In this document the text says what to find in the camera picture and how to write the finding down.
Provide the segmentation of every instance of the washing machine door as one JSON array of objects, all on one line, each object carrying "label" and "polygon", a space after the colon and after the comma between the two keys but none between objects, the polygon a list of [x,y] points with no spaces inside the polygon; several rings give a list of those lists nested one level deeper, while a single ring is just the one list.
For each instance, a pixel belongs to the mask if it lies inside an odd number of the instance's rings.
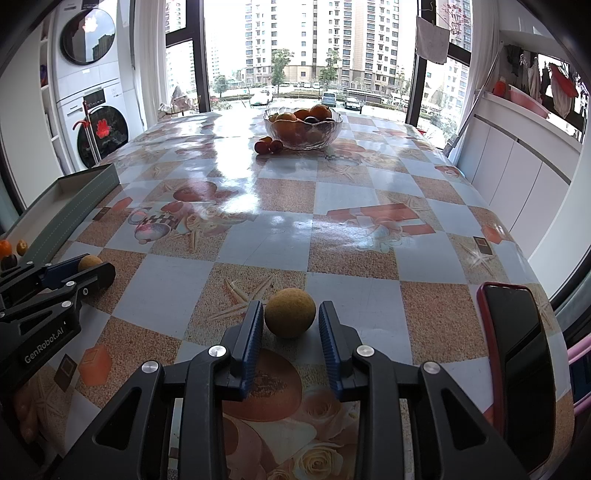
[{"label": "washing machine door", "polygon": [[[127,122],[116,108],[103,105],[91,110],[90,121],[101,158],[105,158],[128,142]],[[94,167],[95,159],[92,157],[86,131],[83,128],[78,131],[77,147],[82,163],[89,168]]]},{"label": "washing machine door", "polygon": [[89,65],[100,60],[115,41],[115,22],[100,8],[84,10],[61,31],[60,48],[66,60]]}]

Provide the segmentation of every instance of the tree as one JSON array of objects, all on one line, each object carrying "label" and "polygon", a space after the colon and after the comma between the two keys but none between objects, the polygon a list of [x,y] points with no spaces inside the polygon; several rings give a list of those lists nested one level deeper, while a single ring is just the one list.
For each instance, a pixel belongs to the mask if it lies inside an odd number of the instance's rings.
[{"label": "tree", "polygon": [[222,97],[222,93],[228,89],[228,81],[226,80],[225,75],[219,75],[213,81],[213,91],[219,93],[220,98]]},{"label": "tree", "polygon": [[326,67],[320,69],[318,79],[324,83],[324,88],[328,88],[330,82],[334,82],[339,77],[339,52],[329,50],[326,53]]},{"label": "tree", "polygon": [[290,58],[294,53],[289,48],[278,48],[271,53],[271,84],[277,85],[277,93],[279,94],[279,85],[285,80],[285,73],[283,69],[289,64]]}]

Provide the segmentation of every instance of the tennis ball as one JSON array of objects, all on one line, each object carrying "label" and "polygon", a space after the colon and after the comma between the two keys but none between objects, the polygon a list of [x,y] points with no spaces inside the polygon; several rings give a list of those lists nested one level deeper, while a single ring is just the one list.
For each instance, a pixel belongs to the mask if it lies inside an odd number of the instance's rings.
[{"label": "tennis ball", "polygon": [[78,272],[86,270],[90,267],[94,267],[100,263],[103,263],[103,261],[99,257],[95,257],[94,255],[86,255],[85,257],[82,257],[78,263]]},{"label": "tennis ball", "polygon": [[316,305],[299,288],[284,288],[273,295],[265,308],[265,323],[280,338],[295,338],[314,322]]}]

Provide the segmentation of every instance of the white wall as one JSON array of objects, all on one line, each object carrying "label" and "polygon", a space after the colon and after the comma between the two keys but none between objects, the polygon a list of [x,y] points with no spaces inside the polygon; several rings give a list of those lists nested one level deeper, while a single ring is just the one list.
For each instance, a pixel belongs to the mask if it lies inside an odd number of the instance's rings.
[{"label": "white wall", "polygon": [[0,77],[0,133],[8,168],[25,206],[63,172],[51,145],[39,81],[41,26]]},{"label": "white wall", "polygon": [[577,268],[591,245],[591,135],[585,135],[579,165],[558,214],[530,257],[530,265],[551,297]]},{"label": "white wall", "polygon": [[566,53],[542,23],[517,0],[497,0],[501,39],[524,50],[566,59]]}]

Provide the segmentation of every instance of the parked car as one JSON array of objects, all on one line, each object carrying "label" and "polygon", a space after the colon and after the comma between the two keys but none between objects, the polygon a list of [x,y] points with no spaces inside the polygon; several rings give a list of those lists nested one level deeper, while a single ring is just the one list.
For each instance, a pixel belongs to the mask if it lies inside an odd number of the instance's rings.
[{"label": "parked car", "polygon": [[347,97],[345,99],[345,108],[350,108],[351,110],[361,110],[361,103],[355,97]]},{"label": "parked car", "polygon": [[273,100],[273,94],[269,90],[262,90],[255,93],[250,100],[251,106],[269,105]]},{"label": "parked car", "polygon": [[320,101],[320,103],[326,106],[336,106],[336,94],[331,92],[324,92],[322,94],[322,100]]}]

